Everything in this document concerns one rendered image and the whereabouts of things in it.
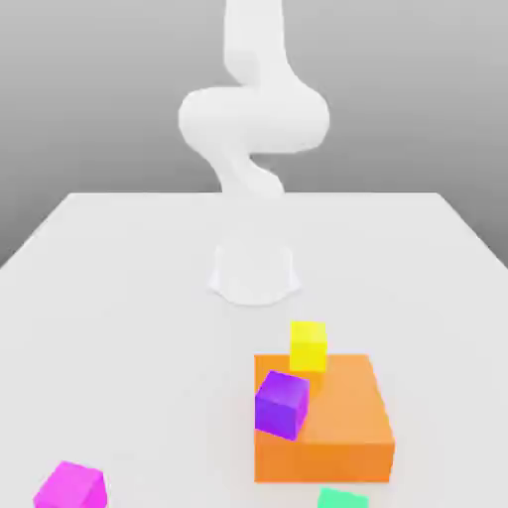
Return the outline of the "small yellow cube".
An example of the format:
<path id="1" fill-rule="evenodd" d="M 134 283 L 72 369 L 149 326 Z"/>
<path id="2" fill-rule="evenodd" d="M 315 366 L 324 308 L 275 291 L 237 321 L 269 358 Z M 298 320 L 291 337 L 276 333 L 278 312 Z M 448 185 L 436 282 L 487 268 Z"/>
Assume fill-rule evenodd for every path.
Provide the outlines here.
<path id="1" fill-rule="evenodd" d="M 327 360 L 325 323 L 292 321 L 290 370 L 292 372 L 323 373 Z"/>

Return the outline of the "small purple cube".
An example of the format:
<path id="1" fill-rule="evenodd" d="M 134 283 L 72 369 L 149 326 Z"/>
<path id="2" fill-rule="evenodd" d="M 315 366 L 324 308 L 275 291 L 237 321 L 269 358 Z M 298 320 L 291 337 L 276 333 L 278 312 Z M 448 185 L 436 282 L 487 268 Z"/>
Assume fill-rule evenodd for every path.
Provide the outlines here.
<path id="1" fill-rule="evenodd" d="M 271 370 L 255 395 L 255 429 L 295 441 L 307 417 L 308 379 Z"/>

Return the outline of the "small green cube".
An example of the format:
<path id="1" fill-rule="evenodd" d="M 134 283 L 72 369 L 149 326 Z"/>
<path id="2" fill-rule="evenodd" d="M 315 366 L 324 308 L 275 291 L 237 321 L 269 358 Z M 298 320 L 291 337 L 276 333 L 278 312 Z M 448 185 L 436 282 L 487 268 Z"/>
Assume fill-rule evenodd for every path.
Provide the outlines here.
<path id="1" fill-rule="evenodd" d="M 364 495 L 323 487 L 319 492 L 317 508 L 369 508 L 369 498 Z"/>

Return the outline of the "small magenta cube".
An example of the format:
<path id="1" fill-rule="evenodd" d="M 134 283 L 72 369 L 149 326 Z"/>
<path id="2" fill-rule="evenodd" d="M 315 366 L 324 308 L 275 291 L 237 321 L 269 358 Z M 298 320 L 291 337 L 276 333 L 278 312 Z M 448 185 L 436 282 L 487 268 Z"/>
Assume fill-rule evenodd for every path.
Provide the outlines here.
<path id="1" fill-rule="evenodd" d="M 103 472 L 62 461 L 35 495 L 34 508 L 106 508 Z"/>

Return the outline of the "large orange box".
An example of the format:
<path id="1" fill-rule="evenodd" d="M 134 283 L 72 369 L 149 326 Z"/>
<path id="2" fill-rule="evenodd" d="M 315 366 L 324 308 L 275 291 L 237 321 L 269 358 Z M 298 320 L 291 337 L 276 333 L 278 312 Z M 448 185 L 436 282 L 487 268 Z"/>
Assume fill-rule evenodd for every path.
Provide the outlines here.
<path id="1" fill-rule="evenodd" d="M 310 406 L 295 441 L 254 433 L 257 483 L 387 483 L 395 439 L 369 357 L 331 354 L 310 373 Z"/>

